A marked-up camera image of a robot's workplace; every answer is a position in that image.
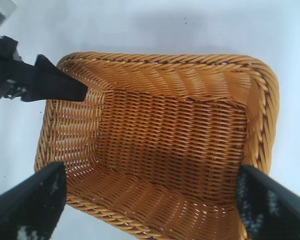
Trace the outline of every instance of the wicker basket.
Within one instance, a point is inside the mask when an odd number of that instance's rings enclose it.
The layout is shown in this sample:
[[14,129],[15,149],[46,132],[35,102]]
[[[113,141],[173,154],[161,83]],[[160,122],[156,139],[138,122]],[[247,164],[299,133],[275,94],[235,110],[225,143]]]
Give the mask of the wicker basket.
[[271,166],[279,86],[243,55],[73,53],[84,102],[48,100],[35,170],[63,161],[67,203],[139,239],[237,240],[238,168]]

